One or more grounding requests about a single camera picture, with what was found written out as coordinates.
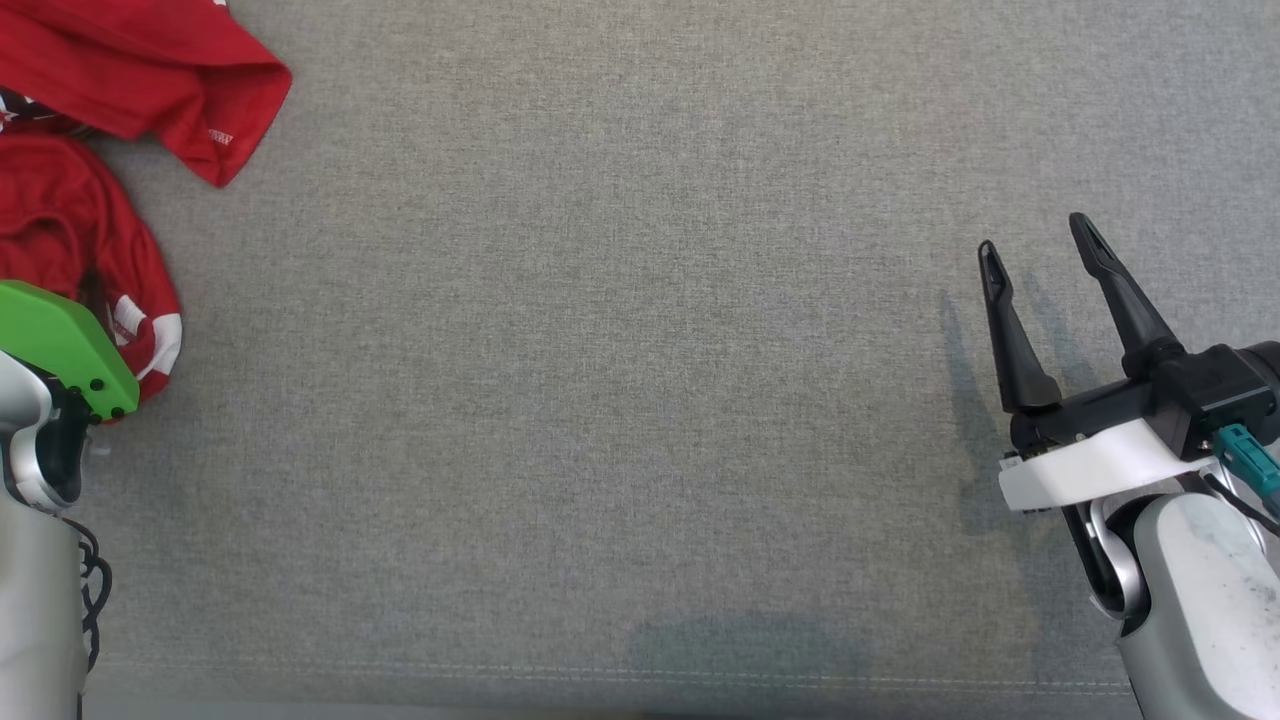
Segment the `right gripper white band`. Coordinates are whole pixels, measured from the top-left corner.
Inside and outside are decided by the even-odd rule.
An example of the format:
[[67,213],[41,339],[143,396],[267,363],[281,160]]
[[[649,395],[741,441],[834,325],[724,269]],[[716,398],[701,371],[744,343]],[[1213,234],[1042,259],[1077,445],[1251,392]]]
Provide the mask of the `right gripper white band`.
[[[1103,293],[1123,343],[1126,375],[1187,354],[1184,345],[1083,211],[1069,217],[1076,251]],[[1004,411],[1011,414],[1012,455],[1001,460],[998,487],[1012,511],[1084,503],[1198,471],[1208,450],[1188,460],[1171,451],[1144,418],[1149,384],[1120,380],[1062,400],[1044,373],[1012,305],[1014,287],[989,240],[978,249],[980,287]]]

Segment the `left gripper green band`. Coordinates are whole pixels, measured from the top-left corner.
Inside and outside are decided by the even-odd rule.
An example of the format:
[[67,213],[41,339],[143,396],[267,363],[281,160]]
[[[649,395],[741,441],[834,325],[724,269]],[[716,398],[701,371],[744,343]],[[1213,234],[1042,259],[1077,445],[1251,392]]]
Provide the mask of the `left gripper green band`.
[[99,319],[81,304],[22,281],[1,282],[1,348],[77,388],[93,415],[140,406],[140,382]]

